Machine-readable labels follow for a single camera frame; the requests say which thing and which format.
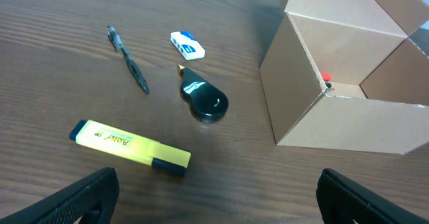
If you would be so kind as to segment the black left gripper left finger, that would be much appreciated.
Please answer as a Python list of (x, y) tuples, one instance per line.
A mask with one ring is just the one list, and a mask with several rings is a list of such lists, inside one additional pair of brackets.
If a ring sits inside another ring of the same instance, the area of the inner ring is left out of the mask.
[(102, 168), (1, 219), (2, 223), (110, 223), (119, 197), (112, 167)]

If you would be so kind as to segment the red multi-tool pocket knife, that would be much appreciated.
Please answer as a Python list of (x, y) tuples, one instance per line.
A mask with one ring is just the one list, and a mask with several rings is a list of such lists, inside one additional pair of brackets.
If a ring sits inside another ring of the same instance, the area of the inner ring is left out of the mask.
[(328, 89), (330, 89), (332, 87), (330, 81), (332, 80), (332, 75), (330, 73), (327, 72), (321, 72), (321, 77), (323, 79), (323, 81), (325, 82), (325, 85)]

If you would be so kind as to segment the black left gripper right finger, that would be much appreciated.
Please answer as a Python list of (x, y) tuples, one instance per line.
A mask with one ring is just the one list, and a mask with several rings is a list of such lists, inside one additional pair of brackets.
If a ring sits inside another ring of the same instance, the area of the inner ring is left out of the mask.
[(330, 168), (325, 168), (318, 180), (316, 200), (324, 223), (428, 224), (428, 220)]

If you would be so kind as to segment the white blue eraser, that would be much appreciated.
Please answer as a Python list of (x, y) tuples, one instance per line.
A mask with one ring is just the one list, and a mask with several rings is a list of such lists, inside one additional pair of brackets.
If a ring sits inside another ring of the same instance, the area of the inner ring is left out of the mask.
[(205, 49), (188, 31), (172, 32), (170, 34), (170, 41), (185, 60), (196, 60), (205, 56)]

